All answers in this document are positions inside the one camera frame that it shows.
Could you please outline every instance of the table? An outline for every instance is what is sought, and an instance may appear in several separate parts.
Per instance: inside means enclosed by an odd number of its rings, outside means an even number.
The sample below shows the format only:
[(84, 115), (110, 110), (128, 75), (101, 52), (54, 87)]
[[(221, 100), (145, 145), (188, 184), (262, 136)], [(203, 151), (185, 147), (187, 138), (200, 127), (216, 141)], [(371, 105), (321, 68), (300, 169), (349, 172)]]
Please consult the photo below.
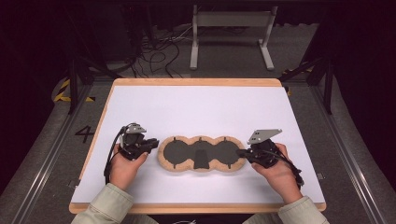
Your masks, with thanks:
[[(143, 111), (137, 109), (141, 105), (145, 107)], [(120, 78), (113, 83), (81, 172), (81, 182), (69, 204), (72, 213), (85, 210), (105, 184), (106, 156), (117, 131), (127, 120), (140, 123), (148, 130), (145, 136), (156, 137), (160, 143), (181, 133), (214, 138), (230, 135), (243, 142), (254, 130), (281, 128), (283, 133), (272, 139), (289, 146), (289, 156), (303, 170), (302, 193), (310, 196), (320, 211), (326, 208), (288, 96), (277, 79)], [(231, 174), (170, 173), (158, 164), (156, 149), (128, 192), (134, 196), (132, 214), (253, 214), (275, 212), (283, 205), (280, 196), (248, 162)]]

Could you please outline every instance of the right hand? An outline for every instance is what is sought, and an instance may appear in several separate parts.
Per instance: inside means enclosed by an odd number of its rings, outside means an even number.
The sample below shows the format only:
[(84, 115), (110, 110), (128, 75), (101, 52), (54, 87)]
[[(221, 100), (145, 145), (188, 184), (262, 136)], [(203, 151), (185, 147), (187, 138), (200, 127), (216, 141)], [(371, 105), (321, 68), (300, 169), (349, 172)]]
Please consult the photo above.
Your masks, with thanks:
[[(286, 146), (279, 143), (276, 143), (276, 146), (289, 160)], [(297, 187), (293, 172), (284, 161), (278, 161), (274, 166), (268, 169), (265, 169), (255, 162), (253, 162), (251, 166), (257, 173), (263, 175), (267, 179), (270, 186), (282, 197), (284, 203), (294, 203), (303, 198), (302, 193)]]

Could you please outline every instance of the white stand leg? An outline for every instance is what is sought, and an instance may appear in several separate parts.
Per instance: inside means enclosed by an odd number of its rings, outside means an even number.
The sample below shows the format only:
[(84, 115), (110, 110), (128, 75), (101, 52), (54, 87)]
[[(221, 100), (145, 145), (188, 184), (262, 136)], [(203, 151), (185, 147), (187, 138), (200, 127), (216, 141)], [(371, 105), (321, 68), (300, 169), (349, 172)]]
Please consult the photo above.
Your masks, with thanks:
[(192, 15), (192, 48), (190, 69), (196, 70), (198, 68), (198, 23), (197, 23), (197, 6), (194, 5)]
[(274, 25), (276, 11), (277, 11), (277, 7), (273, 7), (271, 10), (271, 17), (267, 22), (267, 30), (265, 32), (265, 37), (264, 37), (264, 39), (259, 39), (260, 49), (262, 50), (262, 57), (264, 58), (264, 62), (265, 62), (265, 65), (267, 66), (267, 69), (270, 71), (274, 70), (275, 68), (274, 68), (274, 64), (271, 60), (270, 53), (268, 52), (267, 44), (268, 44), (268, 40), (270, 38), (272, 27)]
[(274, 70), (274, 64), (272, 63), (270, 52), (267, 47), (262, 46), (262, 39), (259, 39), (260, 49), (262, 50), (262, 57), (264, 58), (265, 65), (269, 71)]

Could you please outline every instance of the metal rail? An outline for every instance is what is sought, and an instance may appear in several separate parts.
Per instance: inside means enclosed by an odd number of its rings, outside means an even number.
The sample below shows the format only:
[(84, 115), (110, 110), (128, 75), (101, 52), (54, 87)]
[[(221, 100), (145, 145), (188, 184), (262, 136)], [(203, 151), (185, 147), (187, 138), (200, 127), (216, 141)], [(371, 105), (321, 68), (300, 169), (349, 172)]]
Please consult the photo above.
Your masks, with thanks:
[(49, 150), (49, 154), (47, 158), (44, 160), (43, 165), (41, 166), (39, 172), (35, 176), (35, 180), (30, 187), (28, 193), (26, 194), (20, 209), (18, 210), (17, 214), (15, 215), (12, 223), (25, 223), (29, 215), (31, 214), (35, 203), (37, 202), (38, 197), (40, 196), (41, 191), (43, 190), (44, 186), (48, 178), (50, 177), (50, 173), (61, 153), (62, 146), (64, 144), (65, 137), (70, 130), (73, 122), (75, 121), (78, 111), (81, 109), (82, 104), (85, 102), (84, 99), (88, 96), (88, 93), (91, 90), (91, 86), (83, 86), (82, 91), (78, 96), (78, 105), (71, 115), (68, 115), (64, 120), (64, 124), (59, 131), (55, 142), (53, 143), (51, 149)]
[(346, 167), (346, 171), (349, 174), (349, 177), (352, 181), (353, 186), (355, 187), (356, 192), (361, 198), (361, 203), (366, 210), (368, 217), (370, 218), (372, 223), (387, 224), (388, 222), (382, 216), (375, 202), (374, 195), (371, 192), (363, 173), (361, 172), (361, 168), (356, 162), (351, 151), (345, 146), (343, 142), (343, 137), (339, 133), (339, 129), (335, 123), (333, 116), (327, 113), (327, 110), (322, 103), (323, 96), (319, 87), (311, 87), (310, 90), (315, 98), (315, 101), (320, 107), (323, 117), (325, 118), (330, 130), (332, 131), (332, 135), (339, 149), (338, 152), (340, 153), (341, 160)]

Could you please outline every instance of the black foam insert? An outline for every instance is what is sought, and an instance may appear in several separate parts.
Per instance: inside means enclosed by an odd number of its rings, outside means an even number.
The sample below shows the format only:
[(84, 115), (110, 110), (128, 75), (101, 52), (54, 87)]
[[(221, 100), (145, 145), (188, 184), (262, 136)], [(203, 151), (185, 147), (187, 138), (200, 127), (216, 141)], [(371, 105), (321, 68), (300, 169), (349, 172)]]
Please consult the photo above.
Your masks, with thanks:
[(188, 145), (175, 138), (174, 141), (165, 146), (163, 156), (174, 165), (174, 169), (187, 159), (194, 161), (194, 169), (209, 169), (209, 163), (212, 160), (218, 160), (231, 169), (231, 165), (239, 159), (235, 153), (237, 149), (239, 149), (237, 144), (226, 139), (216, 145), (201, 139), (192, 145)]

